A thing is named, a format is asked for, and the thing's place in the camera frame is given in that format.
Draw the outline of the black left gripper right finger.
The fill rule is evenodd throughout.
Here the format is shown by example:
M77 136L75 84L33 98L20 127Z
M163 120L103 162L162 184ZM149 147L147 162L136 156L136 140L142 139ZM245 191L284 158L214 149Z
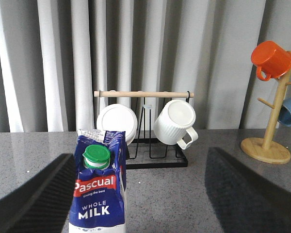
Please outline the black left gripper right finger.
M205 187L226 233L291 233L291 192L221 148L209 148Z

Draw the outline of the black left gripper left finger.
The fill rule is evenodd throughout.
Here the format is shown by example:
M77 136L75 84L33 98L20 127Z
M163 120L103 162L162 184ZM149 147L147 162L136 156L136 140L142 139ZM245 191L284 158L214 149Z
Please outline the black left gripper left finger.
M60 233L75 188L75 160L61 154L0 199L0 233Z

